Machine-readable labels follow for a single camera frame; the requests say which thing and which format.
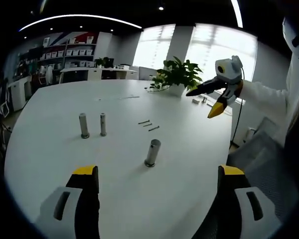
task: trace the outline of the robotic arm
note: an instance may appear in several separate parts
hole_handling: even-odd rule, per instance
[[[239,96],[242,88],[242,67],[238,56],[231,59],[223,59],[215,62],[216,77],[205,81],[190,91],[186,96],[197,96],[200,94],[210,94],[215,90],[226,88],[224,93],[217,99],[209,112],[208,118],[213,118],[224,112],[226,107],[233,103]]]

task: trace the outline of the metal peg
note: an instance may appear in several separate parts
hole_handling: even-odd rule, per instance
[[[151,128],[151,129],[149,129],[149,131],[152,131],[152,130],[157,129],[157,128],[159,128],[159,126],[157,126],[155,128]]]
[[[144,122],[139,122],[139,124],[142,124],[142,123],[147,123],[149,122],[150,120],[147,120],[147,121],[144,121]]]
[[[88,124],[86,122],[86,114],[81,113],[79,115],[79,120],[80,120],[80,126],[81,126],[81,137],[82,138],[90,137],[90,134],[88,132]]]
[[[106,136],[105,114],[101,113],[101,136]]]
[[[160,145],[161,145],[161,142],[158,139],[153,139],[150,142],[148,156],[144,161],[144,164],[147,167],[152,168],[155,166],[155,161],[156,161],[156,157],[157,157]]]

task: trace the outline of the white sleeve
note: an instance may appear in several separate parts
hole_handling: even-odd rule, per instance
[[[286,119],[288,106],[288,91],[274,90],[260,82],[244,81],[239,98],[253,104],[278,125]]]

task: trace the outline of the cable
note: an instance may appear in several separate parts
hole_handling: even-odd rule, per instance
[[[244,69],[242,69],[242,72],[243,72],[243,80],[245,79],[245,72],[244,72]],[[234,138],[235,138],[235,135],[236,135],[236,131],[237,131],[237,128],[238,128],[238,124],[239,124],[239,119],[240,119],[240,114],[241,114],[241,109],[243,107],[243,99],[241,99],[241,104],[240,104],[240,110],[239,110],[239,114],[238,114],[238,119],[237,119],[237,124],[236,124],[236,128],[235,128],[235,131],[234,131],[234,135],[233,135],[233,138],[232,140],[230,141],[230,146],[229,146],[229,149],[231,148],[231,146],[233,145],[234,143]]]
[[[10,129],[8,129],[8,128],[5,126],[4,123],[1,122],[1,125],[2,125],[2,127],[5,128],[8,132],[12,133],[12,131],[11,131]]]

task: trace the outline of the plant pot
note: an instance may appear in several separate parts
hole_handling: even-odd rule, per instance
[[[179,85],[171,85],[170,88],[167,90],[169,95],[181,97],[184,93],[185,86],[183,84]]]

